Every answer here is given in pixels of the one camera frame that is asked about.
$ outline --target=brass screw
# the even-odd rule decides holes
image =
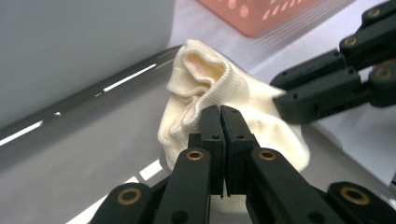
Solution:
[[[380,10],[378,8],[373,8],[367,12],[367,16],[370,18],[375,18],[379,15]]]
[[[340,192],[345,199],[357,205],[367,205],[370,203],[369,196],[361,192],[359,189],[342,187]]]
[[[197,150],[187,153],[187,158],[192,161],[198,161],[203,157],[204,157],[204,153]]]
[[[276,155],[273,152],[267,150],[259,152],[259,157],[266,161],[273,161],[276,159]]]
[[[375,73],[378,77],[388,79],[392,76],[392,72],[388,68],[380,68]]]
[[[344,44],[348,47],[351,47],[354,46],[357,41],[358,39],[355,36],[350,36],[344,41]]]
[[[125,198],[125,195],[126,195],[127,193],[130,193],[130,192],[134,193],[134,197],[133,197],[132,199],[127,199],[127,198]],[[119,196],[117,197],[117,202],[118,202],[119,204],[122,204],[122,205],[130,205],[130,204],[133,204],[133,203],[138,202],[138,201],[140,200],[141,197],[142,197],[142,191],[141,191],[140,189],[137,189],[137,188],[129,188],[129,189],[123,190],[123,191],[119,194]]]

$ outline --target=gray tray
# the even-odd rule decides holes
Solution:
[[[42,119],[27,119],[24,125],[43,121],[0,147],[0,222],[67,223],[131,177],[152,186],[168,176],[166,167],[155,169],[159,164],[164,167],[157,131],[176,52],[166,50],[81,92],[84,97],[77,95],[50,107]],[[141,75],[103,91],[144,68],[148,70]],[[303,133],[312,154],[302,175],[311,185],[326,190],[332,182],[350,181],[394,202],[396,197],[386,186],[317,126],[304,126]],[[147,167],[155,170],[150,178],[142,173]],[[86,223],[91,215],[83,213],[69,223]],[[251,223],[247,214],[214,210],[210,219],[211,223]]]

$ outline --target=cream knit fabric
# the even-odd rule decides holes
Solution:
[[[188,40],[174,61],[167,85],[171,92],[163,113],[158,139],[173,170],[180,151],[187,148],[189,133],[200,132],[200,111],[210,105],[238,109],[261,147],[280,151],[299,171],[309,162],[309,150],[300,126],[279,118],[272,98],[282,93],[244,73],[210,47]],[[245,196],[212,197],[212,207],[227,213],[246,212]]]

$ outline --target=screw hole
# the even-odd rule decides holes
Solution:
[[[378,8],[374,8],[367,12],[367,16],[369,16],[370,18],[375,18],[379,15],[379,12],[380,11]]]
[[[117,197],[117,202],[122,205],[130,205],[140,200],[142,191],[138,188],[129,188],[123,190]]]
[[[266,161],[273,161],[276,155],[270,151],[261,151],[259,152],[259,157]]]
[[[204,153],[200,151],[191,151],[187,153],[187,158],[191,161],[198,161],[204,157]]]
[[[183,224],[186,223],[187,220],[189,220],[189,214],[185,211],[177,211],[174,214],[172,214],[172,222],[176,224]]]
[[[357,205],[367,205],[370,203],[369,196],[359,189],[352,187],[342,187],[340,191],[341,195],[351,203],[355,203]]]
[[[308,214],[308,218],[313,223],[324,223],[324,221],[325,221],[324,216],[319,212],[310,212]]]
[[[380,78],[390,78],[392,76],[392,73],[388,68],[381,68],[375,74]]]
[[[351,36],[351,37],[348,37],[347,39],[345,39],[344,44],[348,47],[351,47],[351,46],[354,46],[357,41],[358,41],[358,39],[356,39],[355,36]]]

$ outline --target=orange basket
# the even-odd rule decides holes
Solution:
[[[318,0],[197,0],[243,35],[252,36]]]

